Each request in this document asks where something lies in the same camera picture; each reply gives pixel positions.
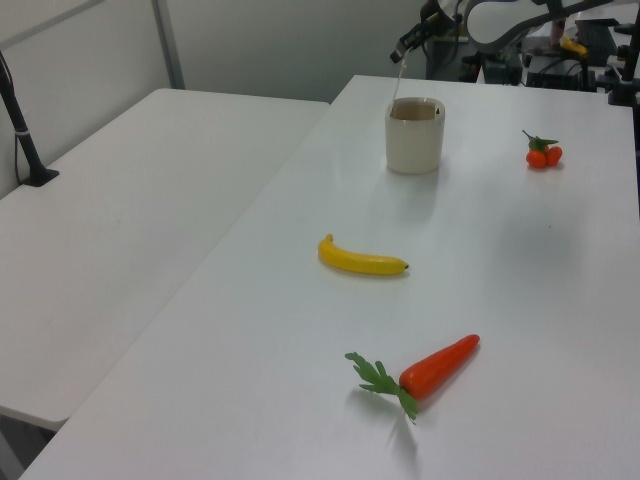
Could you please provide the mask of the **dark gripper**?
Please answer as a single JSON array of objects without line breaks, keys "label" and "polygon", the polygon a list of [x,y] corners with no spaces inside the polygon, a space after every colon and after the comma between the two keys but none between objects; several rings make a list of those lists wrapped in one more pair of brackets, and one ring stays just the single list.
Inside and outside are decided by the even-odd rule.
[{"label": "dark gripper", "polygon": [[401,37],[390,54],[393,63],[399,63],[415,48],[432,36],[445,36],[454,31],[460,20],[462,1],[427,0],[420,8],[420,24],[412,29],[412,35]]}]

